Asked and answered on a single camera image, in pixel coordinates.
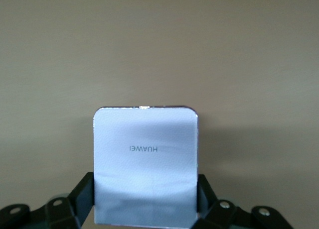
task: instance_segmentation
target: white device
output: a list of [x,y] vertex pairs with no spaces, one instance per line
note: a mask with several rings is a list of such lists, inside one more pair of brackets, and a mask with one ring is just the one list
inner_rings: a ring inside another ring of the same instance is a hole
[[189,228],[198,120],[188,107],[103,107],[94,129],[95,223]]

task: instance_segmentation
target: rounded corner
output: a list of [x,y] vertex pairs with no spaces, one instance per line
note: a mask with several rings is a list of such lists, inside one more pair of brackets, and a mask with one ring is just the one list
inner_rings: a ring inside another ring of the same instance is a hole
[[106,108],[105,106],[99,107],[99,108],[94,112],[93,120],[94,120],[94,118],[96,117],[96,115],[97,115],[102,109],[105,109],[105,108]]
[[188,109],[188,110],[192,111],[192,112],[195,114],[195,116],[198,118],[198,113],[197,113],[197,111],[196,111],[196,110],[194,110],[192,107],[189,107],[189,106],[183,106],[183,108],[185,108],[185,109]]

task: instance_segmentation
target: black holder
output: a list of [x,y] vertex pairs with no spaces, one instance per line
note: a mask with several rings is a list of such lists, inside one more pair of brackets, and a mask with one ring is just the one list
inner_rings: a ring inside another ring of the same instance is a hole
[[[25,204],[0,210],[0,229],[80,229],[94,205],[93,172],[87,173],[67,197],[55,198],[30,212]],[[275,209],[257,206],[248,213],[228,200],[219,200],[206,177],[198,175],[197,211],[191,229],[292,229]]]

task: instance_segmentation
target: beige wall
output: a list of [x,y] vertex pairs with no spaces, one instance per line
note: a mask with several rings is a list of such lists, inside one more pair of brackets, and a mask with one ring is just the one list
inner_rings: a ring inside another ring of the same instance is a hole
[[0,208],[34,210],[93,170],[97,108],[188,105],[217,195],[316,229],[318,14],[319,0],[0,0]]

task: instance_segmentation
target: metal rivet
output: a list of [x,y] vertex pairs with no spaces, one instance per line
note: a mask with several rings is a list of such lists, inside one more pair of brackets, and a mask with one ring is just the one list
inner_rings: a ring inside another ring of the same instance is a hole
[[260,208],[259,213],[263,216],[270,216],[270,212],[266,208]]
[[225,209],[230,208],[229,203],[228,203],[228,202],[226,202],[226,201],[222,201],[222,202],[220,202],[220,206],[221,206],[222,208],[225,208]]
[[58,206],[58,205],[60,205],[60,204],[62,204],[62,200],[56,200],[56,201],[54,201],[54,203],[53,203],[54,206]]
[[20,211],[21,211],[21,208],[13,208],[13,209],[11,209],[10,214],[15,214],[15,213],[18,213]]

